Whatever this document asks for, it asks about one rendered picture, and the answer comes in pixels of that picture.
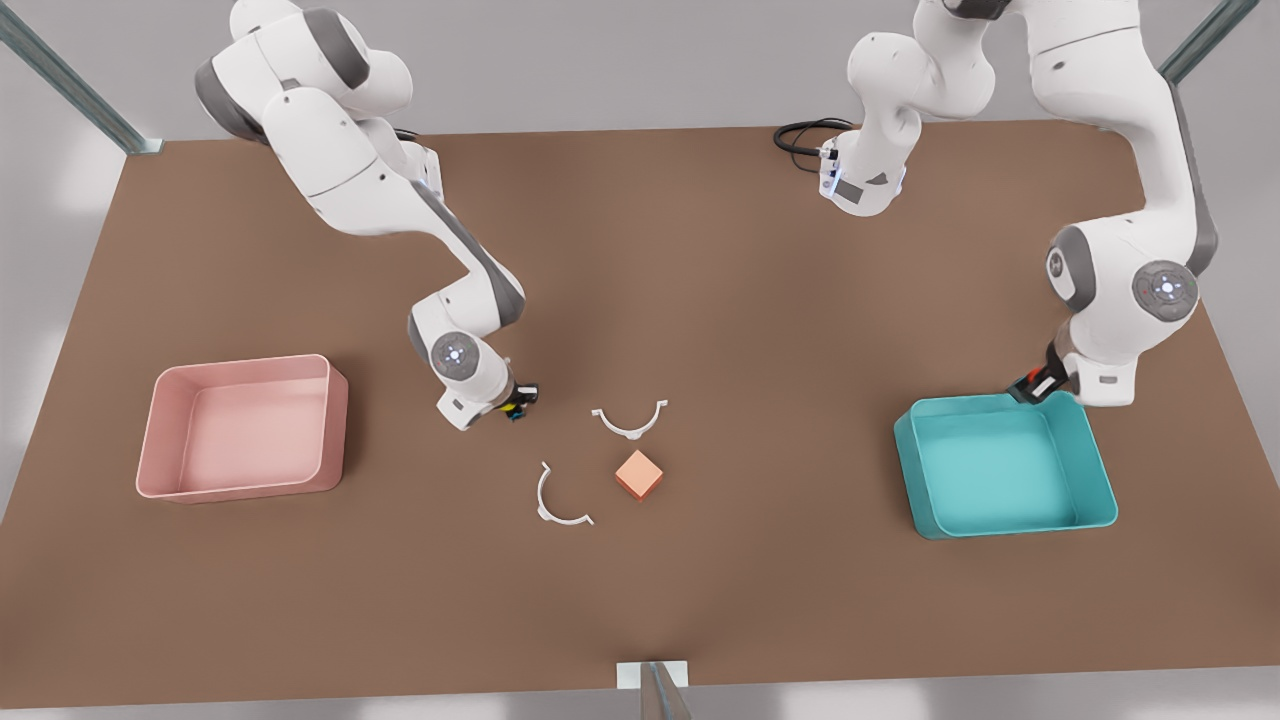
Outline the blue storage box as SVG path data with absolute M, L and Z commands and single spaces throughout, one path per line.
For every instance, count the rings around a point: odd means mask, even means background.
M 913 524 L 931 541 L 1110 527 L 1117 501 L 1070 395 L 922 398 L 893 424 Z

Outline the pink storage box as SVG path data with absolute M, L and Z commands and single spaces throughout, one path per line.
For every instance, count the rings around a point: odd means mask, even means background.
M 169 368 L 134 487 L 173 503 L 329 491 L 343 475 L 348 400 L 348 380 L 319 354 Z

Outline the orange cube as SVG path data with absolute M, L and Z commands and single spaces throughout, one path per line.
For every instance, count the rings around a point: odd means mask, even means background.
M 639 502 L 659 486 L 663 477 L 663 470 L 640 450 L 634 451 L 614 471 L 614 479 Z

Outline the white curved bracket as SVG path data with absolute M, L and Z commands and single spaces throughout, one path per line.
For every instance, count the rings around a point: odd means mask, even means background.
M 623 437 L 628 441 L 639 441 L 644 437 L 645 433 L 648 433 L 657 424 L 658 419 L 660 418 L 662 410 L 667 407 L 668 404 L 669 404 L 668 400 L 657 401 L 650 419 L 645 424 L 631 429 L 617 427 L 613 421 L 611 421 L 611 419 L 605 415 L 605 411 L 602 407 L 593 409 L 590 414 L 598 418 L 603 423 L 604 428 L 614 433 L 616 436 Z
M 590 515 L 588 515 L 588 514 L 584 514 L 584 515 L 581 515 L 579 518 L 567 519 L 567 518 L 561 518 L 561 516 L 554 515 L 548 509 L 547 502 L 545 502 L 545 497 L 544 497 L 544 491 L 545 491 L 547 480 L 550 477 L 550 471 L 552 471 L 550 465 L 548 462 L 541 462 L 541 474 L 540 474 L 540 477 L 538 479 L 538 487 L 536 487 L 538 516 L 543 521 L 550 521 L 550 523 L 554 523 L 554 524 L 561 525 L 561 527 L 580 527 L 580 525 L 594 527 L 595 523 L 594 523 L 593 518 Z

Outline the silver frame post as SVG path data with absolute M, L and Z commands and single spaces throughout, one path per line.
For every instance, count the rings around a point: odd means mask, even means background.
M 684 697 L 689 688 L 689 664 L 643 661 L 616 664 L 618 689 L 639 692 L 640 720 L 692 720 Z
M 143 137 L 4 0 L 0 0 L 0 41 L 123 152 L 161 152 L 163 140 Z
M 1158 67 L 1170 83 L 1181 83 L 1258 5 L 1261 0 L 1220 0 Z

